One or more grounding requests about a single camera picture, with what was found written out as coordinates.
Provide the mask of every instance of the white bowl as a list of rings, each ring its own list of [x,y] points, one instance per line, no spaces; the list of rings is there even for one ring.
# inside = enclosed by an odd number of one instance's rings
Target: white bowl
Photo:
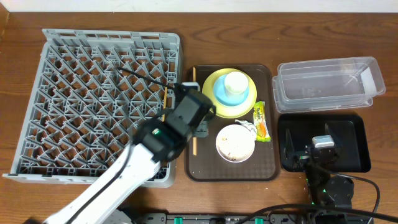
[[[247,128],[232,124],[218,133],[216,148],[218,154],[228,162],[243,162],[253,154],[254,142]]]

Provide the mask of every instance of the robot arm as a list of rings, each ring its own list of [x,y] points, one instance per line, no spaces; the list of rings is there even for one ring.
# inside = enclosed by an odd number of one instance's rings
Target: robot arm
[[[128,145],[96,182],[45,223],[102,223],[126,197],[159,171],[160,162],[154,162],[153,156],[142,144]]]
[[[176,159],[213,103],[196,90],[184,93],[164,122],[157,118],[140,125],[133,141],[116,162],[78,198],[45,223],[102,223],[123,200],[160,169],[161,161]]]

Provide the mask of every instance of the yellow plate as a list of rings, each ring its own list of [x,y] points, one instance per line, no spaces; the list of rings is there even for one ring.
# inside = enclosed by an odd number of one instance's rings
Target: yellow plate
[[[245,76],[249,80],[248,98],[238,106],[223,105],[216,99],[216,96],[213,94],[213,86],[217,78],[231,72],[241,72],[245,74]],[[202,93],[213,102],[213,104],[216,106],[216,115],[222,118],[238,118],[245,115],[251,110],[251,108],[253,108],[257,99],[257,89],[253,80],[246,73],[233,68],[223,68],[213,72],[203,84]]]

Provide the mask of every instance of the gray dish rack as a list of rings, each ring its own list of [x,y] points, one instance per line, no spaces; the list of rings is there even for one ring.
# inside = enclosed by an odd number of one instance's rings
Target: gray dish rack
[[[181,82],[176,34],[44,29],[47,42],[10,174],[25,183],[91,184],[118,158],[145,119],[173,108]],[[170,187],[175,161],[162,164],[146,187]]]

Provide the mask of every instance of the food wrapper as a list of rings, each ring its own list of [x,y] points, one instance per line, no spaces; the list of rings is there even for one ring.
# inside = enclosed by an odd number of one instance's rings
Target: food wrapper
[[[254,125],[257,128],[256,140],[262,142],[271,141],[271,136],[269,136],[269,132],[266,125],[266,114],[264,111],[263,101],[259,101],[254,104],[253,121]]]

